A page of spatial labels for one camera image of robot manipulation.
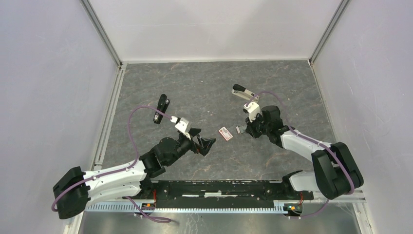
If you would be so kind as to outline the black stapler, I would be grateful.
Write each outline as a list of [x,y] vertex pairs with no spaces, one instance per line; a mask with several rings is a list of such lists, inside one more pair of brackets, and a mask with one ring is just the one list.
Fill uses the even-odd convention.
[[[159,100],[158,100],[158,104],[157,104],[157,110],[162,112],[163,114],[166,113],[166,110],[168,108],[170,104],[170,100],[168,99],[168,96],[166,94],[161,94]],[[153,122],[155,124],[160,124],[162,119],[163,119],[163,115],[160,114],[159,112],[155,112],[154,117],[153,117]]]

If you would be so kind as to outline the red white staple box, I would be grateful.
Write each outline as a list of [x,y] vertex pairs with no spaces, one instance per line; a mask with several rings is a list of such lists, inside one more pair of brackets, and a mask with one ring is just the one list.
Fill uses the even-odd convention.
[[230,139],[233,138],[232,133],[226,127],[220,128],[219,134],[223,137],[225,141],[229,141]]

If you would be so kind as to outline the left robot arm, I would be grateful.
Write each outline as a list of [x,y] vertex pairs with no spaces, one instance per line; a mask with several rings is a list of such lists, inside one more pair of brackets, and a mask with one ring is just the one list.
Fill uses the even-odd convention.
[[165,137],[148,152],[119,166],[107,169],[84,171],[72,167],[53,186],[54,201],[51,210],[59,219],[72,218],[88,206],[121,197],[148,198],[152,195],[152,178],[166,171],[189,151],[206,156],[215,138],[203,138],[196,129],[196,136],[183,133],[177,139]]

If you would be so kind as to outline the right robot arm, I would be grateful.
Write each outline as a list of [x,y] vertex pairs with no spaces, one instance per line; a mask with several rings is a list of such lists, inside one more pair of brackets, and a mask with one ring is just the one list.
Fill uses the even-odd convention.
[[311,172],[296,171],[282,178],[281,192],[294,199],[303,191],[320,192],[333,200],[349,195],[364,184],[364,178],[348,148],[343,142],[328,143],[302,134],[285,125],[277,106],[261,108],[256,102],[243,106],[248,115],[245,132],[253,138],[266,136],[280,148],[290,150],[313,165]]

